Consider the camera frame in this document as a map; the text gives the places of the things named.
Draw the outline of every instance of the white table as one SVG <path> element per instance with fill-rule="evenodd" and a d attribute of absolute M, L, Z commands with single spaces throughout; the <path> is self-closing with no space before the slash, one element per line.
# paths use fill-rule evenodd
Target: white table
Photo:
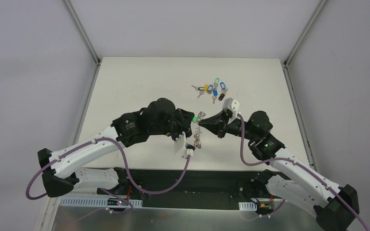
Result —
<path fill-rule="evenodd" d="M 267 112 L 272 134 L 300 160 L 308 163 L 287 84 L 278 59 L 236 58 L 127 58 L 105 57 L 84 119 L 80 140 L 86 139 L 127 112 L 147 107 L 158 98 L 171 100 L 177 108 L 206 113 L 221 111 L 222 102 L 212 103 L 212 94 L 199 99 L 192 85 L 213 84 L 220 78 L 229 88 L 226 98 L 240 102 L 247 120 L 258 110 Z M 194 170 L 264 170 L 267 165 L 248 167 L 239 157 L 240 138 L 227 134 L 219 139 L 202 129 L 202 148 L 196 149 L 189 168 Z M 174 155 L 173 141 L 151 136 L 147 142 L 125 149 L 130 168 L 183 169 L 185 160 Z M 103 156 L 87 167 L 123 167 L 118 152 Z M 257 162 L 245 142 L 245 159 Z"/>

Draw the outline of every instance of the metal chain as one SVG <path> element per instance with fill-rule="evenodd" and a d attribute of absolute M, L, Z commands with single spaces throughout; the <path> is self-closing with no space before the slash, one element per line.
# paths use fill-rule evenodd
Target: metal chain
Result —
<path fill-rule="evenodd" d="M 198 118 L 198 123 L 206 116 L 206 114 L 204 112 L 199 112 L 197 118 Z M 194 139 L 195 139 L 195 142 L 194 142 L 194 146 L 196 148 L 201 148 L 201 144 L 200 144 L 200 135 L 201 135 L 202 131 L 200 130 L 200 126 L 198 126 L 196 129 L 195 129 L 195 133 L 194 133 Z"/>

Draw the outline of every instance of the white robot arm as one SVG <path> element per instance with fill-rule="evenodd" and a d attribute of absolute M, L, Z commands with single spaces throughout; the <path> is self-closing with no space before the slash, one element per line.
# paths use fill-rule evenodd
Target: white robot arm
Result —
<path fill-rule="evenodd" d="M 114 169 L 84 168 L 85 164 L 121 148 L 147 141 L 150 135 L 171 136 L 174 151 L 182 158 L 193 155 L 195 147 L 186 143 L 192 135 L 190 128 L 194 114 L 165 99 L 153 101 L 140 111 L 125 113 L 96 135 L 66 149 L 52 152 L 42 149 L 38 152 L 43 171 L 42 179 L 49 197 L 62 196 L 73 189 L 112 189 L 119 183 Z"/>
<path fill-rule="evenodd" d="M 308 212 L 316 218 L 324 230 L 346 230 L 355 216 L 332 191 L 339 192 L 340 197 L 359 214 L 356 190 L 350 185 L 341 187 L 313 169 L 305 167 L 282 142 L 270 133 L 273 125 L 265 112 L 255 112 L 248 121 L 243 121 L 238 108 L 238 101 L 226 99 L 219 114 L 201 120 L 199 125 L 219 138 L 230 133 L 242 137 L 242 140 L 248 139 L 249 149 L 261 162 L 249 164 L 244 161 L 242 142 L 241 160 L 244 164 L 255 166 L 265 162 L 290 178 L 285 180 L 276 173 L 265 170 L 260 179 L 255 180 L 256 184 L 264 185 L 270 194 L 284 198 Z"/>

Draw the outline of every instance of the black key tag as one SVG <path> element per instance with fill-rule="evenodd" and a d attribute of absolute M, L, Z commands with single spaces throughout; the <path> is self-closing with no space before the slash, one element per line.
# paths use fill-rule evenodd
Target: black key tag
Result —
<path fill-rule="evenodd" d="M 219 101 L 222 101 L 224 97 L 225 97 L 225 94 L 223 94 L 223 93 L 222 93 L 222 94 L 219 96 L 219 99 L 218 99 L 218 100 L 219 100 Z"/>

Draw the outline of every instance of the silver key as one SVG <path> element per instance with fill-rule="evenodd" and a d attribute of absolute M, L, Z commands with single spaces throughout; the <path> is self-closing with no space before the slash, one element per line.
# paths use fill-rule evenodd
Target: silver key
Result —
<path fill-rule="evenodd" d="M 205 93 L 204 91 L 200 90 L 200 91 L 199 91 L 198 98 L 199 98 L 201 95 L 203 95 L 204 93 Z"/>

